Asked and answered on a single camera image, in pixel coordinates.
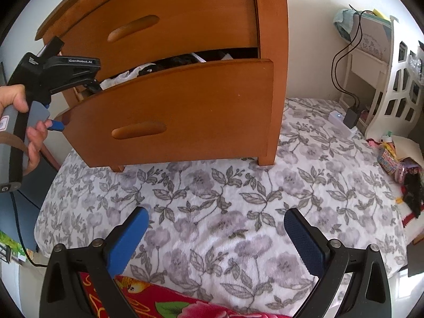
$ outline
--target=green item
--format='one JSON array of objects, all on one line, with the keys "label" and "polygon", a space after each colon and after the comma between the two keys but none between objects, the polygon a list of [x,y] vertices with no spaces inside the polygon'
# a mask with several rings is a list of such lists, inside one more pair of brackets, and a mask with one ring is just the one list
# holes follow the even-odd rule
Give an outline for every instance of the green item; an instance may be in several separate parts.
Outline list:
[{"label": "green item", "polygon": [[156,302],[156,310],[163,318],[177,318],[188,302]]},{"label": "green item", "polygon": [[19,254],[21,256],[25,256],[25,252],[21,244],[11,239],[9,236],[6,235],[6,233],[2,231],[0,231],[0,243],[9,246],[12,250],[13,256],[18,257]]}]

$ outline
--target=black cable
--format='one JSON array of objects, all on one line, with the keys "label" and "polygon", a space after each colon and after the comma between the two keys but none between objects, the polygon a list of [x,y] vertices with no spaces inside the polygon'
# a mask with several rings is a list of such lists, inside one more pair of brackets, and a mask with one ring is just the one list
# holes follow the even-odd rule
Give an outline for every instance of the black cable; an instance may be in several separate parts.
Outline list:
[{"label": "black cable", "polygon": [[[362,20],[362,14],[364,14],[365,12],[371,12],[372,13],[372,11],[370,11],[370,10],[364,10],[364,11],[362,11],[361,13],[359,13],[355,8],[353,8],[351,5],[349,5],[349,7],[351,7],[351,9],[353,9],[356,13],[358,13],[359,14],[359,20],[358,20],[358,29],[356,30],[356,34],[355,34],[355,37],[354,37],[354,39],[353,39],[353,41],[351,42],[351,43],[353,43],[354,41],[355,41],[355,38],[356,38],[356,36],[357,36],[357,34],[358,34],[358,31],[360,30],[361,31],[361,37],[360,37],[360,39],[359,39],[359,41],[358,41],[358,43],[352,48],[352,49],[350,49],[345,55],[343,55],[342,57],[340,57],[339,58],[339,60],[336,62],[336,66],[334,67],[334,78],[335,78],[335,80],[336,80],[336,83],[338,84],[338,86],[339,87],[341,87],[341,85],[339,84],[339,81],[337,80],[337,66],[338,66],[338,64],[339,64],[339,62],[345,57],[345,56],[347,56],[348,54],[350,54],[352,51],[354,51],[360,44],[361,44],[361,41],[362,41],[362,37],[363,37],[363,32],[362,32],[362,24],[361,24],[361,20]],[[360,105],[360,100],[359,100],[359,97],[357,96],[357,95],[355,95],[356,97],[357,97],[357,99],[358,99],[358,102],[357,102],[357,107],[359,108],[359,105]]]},{"label": "black cable", "polygon": [[25,197],[27,199],[27,201],[29,203],[31,203],[34,207],[36,207],[38,210],[41,210],[40,207],[38,207],[33,201],[31,201],[28,197],[26,197],[26,195],[22,191],[20,191],[19,189],[18,189],[18,193],[20,193],[23,197]]},{"label": "black cable", "polygon": [[[359,108],[359,106],[360,106],[360,99],[359,99],[359,97],[357,95],[355,95],[354,93],[345,90],[340,85],[340,83],[339,83],[339,81],[337,79],[337,66],[338,66],[339,62],[343,58],[345,58],[348,54],[350,54],[352,51],[354,51],[360,45],[360,43],[362,41],[362,38],[363,38],[362,25],[361,25],[362,14],[365,13],[365,12],[372,12],[372,11],[370,11],[370,10],[364,10],[361,13],[359,13],[351,5],[349,5],[349,6],[351,7],[351,9],[353,9],[354,11],[356,11],[359,14],[358,28],[357,28],[356,33],[355,33],[355,36],[353,37],[353,39],[351,40],[351,42],[347,46],[345,46],[342,50],[340,50],[336,55],[334,55],[333,61],[331,63],[331,81],[332,81],[333,86],[336,88],[336,90],[338,90],[338,91],[340,91],[342,93],[345,93],[345,94],[351,96],[353,99],[355,99],[355,105],[354,105],[354,107],[355,108]],[[351,46],[355,42],[355,40],[356,40],[356,38],[358,36],[359,31],[361,31],[361,36],[360,36],[360,39],[359,39],[358,43],[352,49],[350,49],[346,54],[344,54],[342,57],[340,57],[338,59],[338,61],[336,62],[336,65],[334,65],[334,62],[336,61],[336,57],[339,54],[341,54],[343,51],[345,51],[347,48],[349,48],[349,46]]]},{"label": "black cable", "polygon": [[26,257],[28,258],[29,262],[33,266],[47,268],[47,265],[34,263],[32,261],[32,259],[29,257],[28,252],[27,252],[27,250],[25,248],[25,245],[24,245],[24,241],[22,239],[21,228],[19,227],[18,208],[16,207],[15,194],[13,192],[10,192],[10,197],[12,198],[13,211],[15,212],[16,229],[18,230],[19,241],[20,241],[20,243],[22,245],[22,248],[24,249],[24,252],[25,252]]}]

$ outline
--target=blue trigger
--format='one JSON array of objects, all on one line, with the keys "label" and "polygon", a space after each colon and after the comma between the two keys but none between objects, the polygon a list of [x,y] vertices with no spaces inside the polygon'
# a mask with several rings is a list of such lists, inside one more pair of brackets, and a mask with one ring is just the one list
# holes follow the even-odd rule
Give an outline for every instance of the blue trigger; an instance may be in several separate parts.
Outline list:
[{"label": "blue trigger", "polygon": [[119,239],[107,255],[107,270],[112,278],[124,272],[148,226],[149,213],[146,209],[141,209],[127,228],[120,233]]},{"label": "blue trigger", "polygon": [[307,227],[288,210],[284,215],[284,228],[309,273],[321,278],[326,269],[325,256],[309,234]]},{"label": "blue trigger", "polygon": [[63,131],[65,129],[65,125],[62,122],[52,120],[52,126],[48,128],[51,131]]}]

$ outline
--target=sticker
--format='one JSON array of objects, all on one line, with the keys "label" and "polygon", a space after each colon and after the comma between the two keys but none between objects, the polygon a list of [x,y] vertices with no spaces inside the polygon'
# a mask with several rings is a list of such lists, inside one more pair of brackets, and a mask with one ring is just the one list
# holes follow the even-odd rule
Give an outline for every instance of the sticker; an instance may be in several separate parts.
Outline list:
[{"label": "sticker", "polygon": [[7,124],[9,124],[9,116],[4,116],[0,120],[0,131],[5,131],[7,129]]}]

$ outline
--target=wooden dresser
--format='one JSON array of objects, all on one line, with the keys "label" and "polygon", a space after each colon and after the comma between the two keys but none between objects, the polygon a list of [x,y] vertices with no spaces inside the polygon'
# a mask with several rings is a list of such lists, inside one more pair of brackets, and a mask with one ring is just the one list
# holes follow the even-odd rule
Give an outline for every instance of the wooden dresser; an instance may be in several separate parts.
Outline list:
[{"label": "wooden dresser", "polygon": [[99,81],[143,63],[225,48],[257,58],[148,74],[83,101],[64,134],[91,167],[258,157],[274,163],[288,67],[287,0],[64,0],[37,39],[100,58]]}]

